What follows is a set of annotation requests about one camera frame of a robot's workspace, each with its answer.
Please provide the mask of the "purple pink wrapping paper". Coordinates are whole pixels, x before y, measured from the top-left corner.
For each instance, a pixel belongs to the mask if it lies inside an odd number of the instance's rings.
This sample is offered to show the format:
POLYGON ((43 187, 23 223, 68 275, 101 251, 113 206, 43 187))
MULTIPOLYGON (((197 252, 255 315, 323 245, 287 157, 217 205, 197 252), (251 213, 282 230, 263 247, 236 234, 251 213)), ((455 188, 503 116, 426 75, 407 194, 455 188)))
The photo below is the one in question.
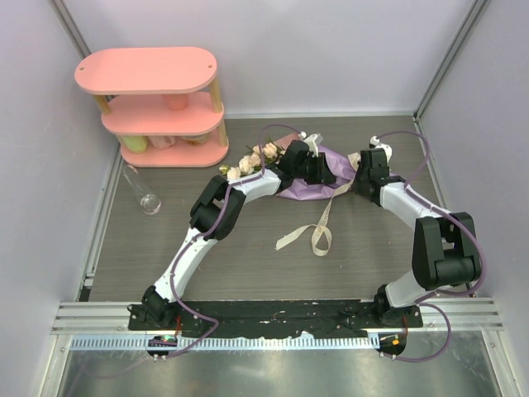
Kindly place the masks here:
POLYGON ((317 145, 317 153, 325 154, 326 164, 330 172, 336 177, 336 182, 331 185, 307 184, 302 179, 296 179, 288 188, 278 192, 276 197, 297 201, 329 199, 339 187, 353 180, 355 170, 347 155, 341 155, 321 143, 317 145))

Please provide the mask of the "pink flower bouquet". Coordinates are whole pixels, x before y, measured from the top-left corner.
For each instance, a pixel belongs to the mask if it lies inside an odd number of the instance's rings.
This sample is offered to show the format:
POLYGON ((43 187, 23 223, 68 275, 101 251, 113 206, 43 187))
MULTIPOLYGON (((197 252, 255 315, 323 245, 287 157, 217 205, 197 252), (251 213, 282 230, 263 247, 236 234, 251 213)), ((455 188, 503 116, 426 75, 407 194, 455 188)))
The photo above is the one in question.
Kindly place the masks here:
POLYGON ((285 149, 274 141, 268 140, 262 145, 256 145, 249 150, 235 166, 221 165, 219 173, 227 179, 239 179, 259 173, 265 165, 277 164, 283 157, 285 149))

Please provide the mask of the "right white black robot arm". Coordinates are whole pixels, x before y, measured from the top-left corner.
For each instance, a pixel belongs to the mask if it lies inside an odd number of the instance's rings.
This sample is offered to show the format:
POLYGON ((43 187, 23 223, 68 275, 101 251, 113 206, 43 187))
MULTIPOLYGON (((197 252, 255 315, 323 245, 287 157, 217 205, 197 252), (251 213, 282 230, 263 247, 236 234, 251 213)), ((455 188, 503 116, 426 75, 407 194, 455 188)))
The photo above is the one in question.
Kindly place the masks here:
POLYGON ((393 213, 413 231, 411 270, 379 287, 373 302, 377 323, 404 323, 416 304, 436 292, 479 281, 484 274, 476 246, 474 220, 451 213, 417 194, 404 178, 393 175, 386 151, 360 152, 352 192, 393 213))

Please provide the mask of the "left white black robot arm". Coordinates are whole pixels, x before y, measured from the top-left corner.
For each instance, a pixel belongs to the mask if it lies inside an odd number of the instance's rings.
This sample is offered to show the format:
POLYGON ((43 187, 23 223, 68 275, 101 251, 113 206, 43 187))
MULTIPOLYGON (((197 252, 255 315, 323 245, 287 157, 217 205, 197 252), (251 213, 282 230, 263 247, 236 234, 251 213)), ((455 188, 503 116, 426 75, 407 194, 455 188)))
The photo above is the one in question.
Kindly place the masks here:
POLYGON ((162 276, 150 286, 139 304, 128 310, 132 320, 149 329, 172 327, 182 306, 179 299, 204 256, 236 225, 243 206, 289 188, 297 179, 308 185, 333 185, 326 155, 309 137, 291 141, 279 159, 257 174, 240 179, 213 177, 190 211, 190 223, 182 246, 162 276))

